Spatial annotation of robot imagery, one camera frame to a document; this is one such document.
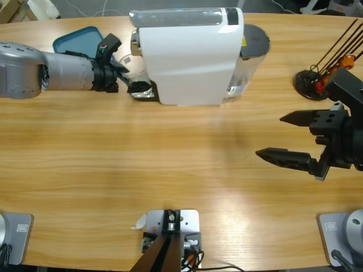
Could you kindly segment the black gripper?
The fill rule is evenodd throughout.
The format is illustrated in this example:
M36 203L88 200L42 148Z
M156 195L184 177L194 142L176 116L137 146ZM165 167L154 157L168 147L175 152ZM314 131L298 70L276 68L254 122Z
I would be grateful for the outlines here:
M141 93L151 89L151 81L147 76L126 76L129 70L120 63L100 64L91 61L94 80L92 89L97 92L118 93L117 79L121 79L127 86L127 93Z
M304 171L317 180L324 181L331 167L362 170L362 121L354 118L342 103L330 109L296 110L280 118L296 126L309 127L316 136L315 143L323 145L317 161L306 152L283 148L264 148L256 151L263 160L281 168Z

